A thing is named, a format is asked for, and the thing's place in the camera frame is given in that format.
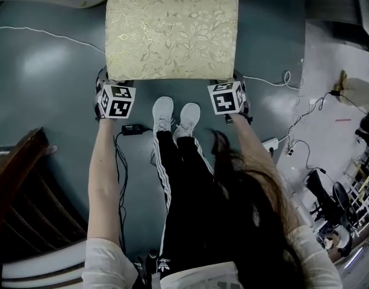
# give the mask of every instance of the fluorescent light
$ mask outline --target fluorescent light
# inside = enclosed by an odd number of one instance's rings
[[[346,266],[344,267],[344,269],[347,269],[349,267],[349,265],[352,264],[352,262],[355,260],[355,258],[357,258],[357,256],[359,255],[359,253],[361,252],[361,250],[363,249],[364,247],[362,246],[360,249],[357,250],[357,252],[355,253],[355,255],[353,256],[352,259],[349,260],[349,262],[346,264]]]

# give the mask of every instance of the black pants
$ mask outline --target black pants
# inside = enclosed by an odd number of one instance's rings
[[[193,137],[178,138],[157,132],[155,154],[158,175],[166,195],[167,218],[162,236],[158,272],[161,278],[195,267],[231,260],[223,224],[226,199],[213,184],[213,170]]]

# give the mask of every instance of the floral cushion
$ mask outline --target floral cushion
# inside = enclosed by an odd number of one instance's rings
[[[238,0],[108,0],[110,79],[232,78]]]

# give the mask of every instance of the white sneaker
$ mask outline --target white sneaker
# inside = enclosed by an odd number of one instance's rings
[[[180,125],[173,132],[172,139],[177,142],[180,137],[192,137],[192,132],[200,119],[200,107],[195,103],[185,104],[180,112]]]
[[[158,98],[153,105],[153,133],[159,131],[171,131],[171,120],[173,113],[173,100],[168,96]]]

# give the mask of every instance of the green floor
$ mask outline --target green floor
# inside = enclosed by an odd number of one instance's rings
[[[0,26],[29,26],[95,44],[104,49],[105,4],[76,10],[52,4],[5,2]],[[250,76],[280,81],[289,70],[298,85],[305,45],[304,0],[239,0],[235,68]],[[88,216],[88,166],[98,124],[93,115],[95,79],[104,54],[87,46],[32,31],[0,30],[0,146],[14,145],[29,130],[43,126],[58,152],[49,162],[58,182],[84,217]],[[194,135],[212,162],[211,134],[225,132],[237,145],[233,127],[215,116],[203,80],[137,81],[128,120],[152,127],[152,106],[163,95],[175,102],[174,115],[187,102],[202,109]],[[298,91],[249,81],[252,126],[261,140],[283,137],[291,123]],[[121,137],[129,164],[125,238],[131,259],[159,249],[166,208],[156,169],[150,165],[152,133]],[[280,149],[274,159],[279,158]]]

